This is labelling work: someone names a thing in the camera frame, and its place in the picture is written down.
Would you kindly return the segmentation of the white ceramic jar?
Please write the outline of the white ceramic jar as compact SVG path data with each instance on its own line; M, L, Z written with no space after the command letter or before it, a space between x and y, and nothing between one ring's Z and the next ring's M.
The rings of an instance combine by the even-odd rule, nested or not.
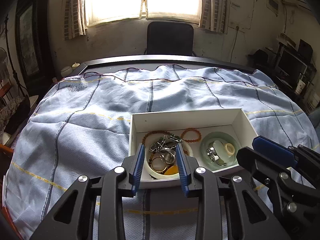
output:
M73 72L72 67L66 66L63 69L61 69L61 76L62 77L67 77Z

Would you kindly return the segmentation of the dark bed frame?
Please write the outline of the dark bed frame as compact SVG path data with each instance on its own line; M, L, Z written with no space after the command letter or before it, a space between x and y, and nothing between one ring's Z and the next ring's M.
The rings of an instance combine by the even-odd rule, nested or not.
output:
M85 72L115 73L127 68L155 70L158 66L179 65L187 69L199 69L205 67L217 67L227 70L239 70L252 74L255 69L235 63L219 61L215 59L181 55L131 55L107 57L103 59L86 61L80 64L70 76L84 74Z

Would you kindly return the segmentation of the green jade bangle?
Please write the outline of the green jade bangle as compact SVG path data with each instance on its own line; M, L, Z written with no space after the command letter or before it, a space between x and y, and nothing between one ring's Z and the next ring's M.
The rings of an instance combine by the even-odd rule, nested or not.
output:
M229 134L211 132L200 144L200 157L211 171L231 168L238 164L236 155L240 145Z

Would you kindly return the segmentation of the black computer monitor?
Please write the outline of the black computer monitor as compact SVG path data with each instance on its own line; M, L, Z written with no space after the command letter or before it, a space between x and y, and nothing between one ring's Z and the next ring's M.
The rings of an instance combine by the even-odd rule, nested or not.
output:
M275 70L279 73L283 73L285 77L288 77L290 80L298 81L300 76L305 73L306 68L307 65L296 57L296 55L283 49L280 53Z

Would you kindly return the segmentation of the white cardboard box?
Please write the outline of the white cardboard box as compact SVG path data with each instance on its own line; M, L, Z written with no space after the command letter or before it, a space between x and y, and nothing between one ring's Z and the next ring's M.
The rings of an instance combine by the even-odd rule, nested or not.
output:
M251 147L257 133L247 115L240 108L136 113L131 117L129 155L145 146L145 159L140 188L156 189L173 187L180 184L179 175L156 173L148 161L150 146L164 136L166 132L183 138L183 149L196 158L200 166L207 168L218 176L227 176L242 168L232 155L225 165L217 165L204 156L204 151L212 142L219 140L230 143L235 150Z

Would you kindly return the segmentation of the patterned curtain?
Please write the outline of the patterned curtain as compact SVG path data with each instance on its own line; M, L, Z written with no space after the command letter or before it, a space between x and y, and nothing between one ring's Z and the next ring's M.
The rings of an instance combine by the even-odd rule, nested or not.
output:
M63 39L86 35L85 0L62 0Z
M227 34L231 0L202 0L199 27Z

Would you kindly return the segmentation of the dark framed picture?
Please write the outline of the dark framed picture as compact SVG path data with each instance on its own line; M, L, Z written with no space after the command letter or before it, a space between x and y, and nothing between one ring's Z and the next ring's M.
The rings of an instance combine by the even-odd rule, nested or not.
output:
M45 93L52 84L54 67L48 41L46 12L37 0L18 0L15 43L23 81L29 95Z

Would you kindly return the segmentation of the right patterned curtain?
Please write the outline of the right patterned curtain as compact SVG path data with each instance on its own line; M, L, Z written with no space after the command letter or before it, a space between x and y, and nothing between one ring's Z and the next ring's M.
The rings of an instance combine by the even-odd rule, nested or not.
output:
M199 27L227 34L231 0L202 0Z

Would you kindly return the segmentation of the cream white bangle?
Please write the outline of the cream white bangle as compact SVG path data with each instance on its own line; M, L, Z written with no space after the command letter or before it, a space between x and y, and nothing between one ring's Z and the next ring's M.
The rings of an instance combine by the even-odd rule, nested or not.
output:
M178 179L178 173L166 176L164 172L176 163L177 141L159 137L145 143L144 169L153 179Z

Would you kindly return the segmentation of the light blue quilt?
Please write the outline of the light blue quilt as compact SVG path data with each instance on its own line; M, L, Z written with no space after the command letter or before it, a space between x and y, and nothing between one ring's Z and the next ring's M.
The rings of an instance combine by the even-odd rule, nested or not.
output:
M3 198L18 232L29 239L79 176L103 176L122 163L133 113L225 108L241 108L263 137L319 151L319 128L258 70L173 65L60 81L22 130L5 176Z

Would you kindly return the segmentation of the white lidded bottle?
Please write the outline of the white lidded bottle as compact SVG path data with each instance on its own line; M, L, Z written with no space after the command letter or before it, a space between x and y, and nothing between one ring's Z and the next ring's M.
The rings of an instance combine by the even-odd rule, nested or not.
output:
M74 64L72 64L72 70L75 70L79 66L80 66L80 64L75 62Z

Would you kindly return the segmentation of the black office chair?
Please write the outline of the black office chair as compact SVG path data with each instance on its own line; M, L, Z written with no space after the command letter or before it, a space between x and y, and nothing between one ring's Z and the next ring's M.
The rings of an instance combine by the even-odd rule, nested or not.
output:
M194 29L187 23L151 22L144 54L196 56L193 41Z

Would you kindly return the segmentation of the amber oval pendant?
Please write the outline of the amber oval pendant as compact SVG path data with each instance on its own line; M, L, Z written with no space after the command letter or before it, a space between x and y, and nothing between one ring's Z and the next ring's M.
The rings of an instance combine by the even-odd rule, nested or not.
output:
M178 170L178 166L177 165L173 165L170 168L168 168L165 172L164 175L166 176L170 176L170 175L175 175L179 172Z

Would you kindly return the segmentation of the pale jade carved pendant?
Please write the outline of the pale jade carved pendant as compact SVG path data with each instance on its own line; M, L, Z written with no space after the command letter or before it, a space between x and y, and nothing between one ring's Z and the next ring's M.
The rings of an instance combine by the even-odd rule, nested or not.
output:
M229 158L229 155L228 155L228 153L227 153L227 151L221 141L219 141L219 140L214 141L213 148L215 149L219 158L221 158L221 159L228 159Z

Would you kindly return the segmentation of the left patterned curtain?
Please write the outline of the left patterned curtain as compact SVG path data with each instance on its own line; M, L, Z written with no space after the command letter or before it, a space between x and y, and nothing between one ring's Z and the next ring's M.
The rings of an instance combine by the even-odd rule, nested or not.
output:
M86 35L85 0L62 0L63 39Z

